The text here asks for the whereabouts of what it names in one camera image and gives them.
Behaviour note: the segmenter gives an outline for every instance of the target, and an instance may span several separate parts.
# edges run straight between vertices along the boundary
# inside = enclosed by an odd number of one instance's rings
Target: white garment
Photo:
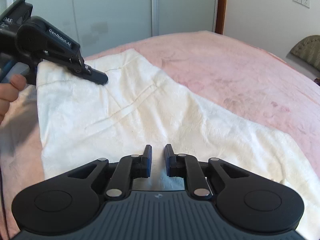
[[[298,232],[320,237],[320,182],[295,141],[278,130],[243,119],[177,84],[130,49],[88,61],[107,73],[102,86],[80,79],[51,62],[38,66],[37,97],[45,178],[99,157],[121,157],[153,149],[151,178],[135,187],[183,188],[166,176],[163,149],[218,157],[295,189],[305,212]]]

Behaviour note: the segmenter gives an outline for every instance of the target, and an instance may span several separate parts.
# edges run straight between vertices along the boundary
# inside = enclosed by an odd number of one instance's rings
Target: pink bedspread
[[[194,93],[241,117],[289,133],[320,176],[320,87],[312,80],[266,51],[210,32],[153,37],[87,59],[130,48]],[[30,107],[30,104],[35,102],[25,98],[15,107]],[[21,126],[13,122],[16,118],[14,114],[6,117],[0,127],[0,138],[21,130]],[[10,237],[19,231],[11,213],[15,194],[43,179],[38,126],[34,122],[31,125],[28,136],[22,133],[23,139],[19,139],[18,133],[14,140],[7,141],[8,147],[3,147],[0,139],[3,215],[6,217],[6,223],[4,216],[3,222],[0,217],[3,239],[7,239],[6,228]]]

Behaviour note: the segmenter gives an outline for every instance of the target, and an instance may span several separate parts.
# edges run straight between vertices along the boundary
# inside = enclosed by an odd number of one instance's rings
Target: ribbed gray panel
[[[207,201],[185,191],[133,191],[109,202],[86,227],[62,236],[38,236],[22,231],[15,240],[302,240],[295,231],[278,236],[252,235],[233,228]]]

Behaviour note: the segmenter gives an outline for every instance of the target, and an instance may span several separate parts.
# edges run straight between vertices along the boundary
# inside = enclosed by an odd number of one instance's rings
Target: metal pin
[[[210,194],[210,191],[206,188],[197,188],[193,193],[199,197],[206,197]]]
[[[112,188],[107,190],[106,195],[109,197],[119,197],[121,196],[122,191],[117,188]]]

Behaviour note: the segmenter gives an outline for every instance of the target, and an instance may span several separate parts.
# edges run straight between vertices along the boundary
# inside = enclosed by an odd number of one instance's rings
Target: human hand
[[[10,84],[0,84],[0,124],[8,112],[10,102],[17,100],[19,91],[26,86],[26,78],[16,74],[10,78]]]

